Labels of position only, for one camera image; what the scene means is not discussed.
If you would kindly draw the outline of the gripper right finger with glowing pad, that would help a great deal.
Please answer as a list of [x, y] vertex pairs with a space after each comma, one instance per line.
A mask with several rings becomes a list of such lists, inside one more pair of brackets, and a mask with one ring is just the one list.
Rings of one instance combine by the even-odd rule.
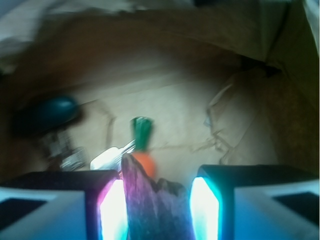
[[189, 202], [198, 240], [320, 237], [320, 180], [288, 165], [204, 164]]

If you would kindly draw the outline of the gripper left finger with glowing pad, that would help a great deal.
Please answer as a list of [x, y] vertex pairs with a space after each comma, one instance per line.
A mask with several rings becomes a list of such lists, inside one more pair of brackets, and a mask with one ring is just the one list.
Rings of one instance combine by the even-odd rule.
[[30, 172], [0, 185], [3, 240], [125, 240], [124, 183], [114, 170]]

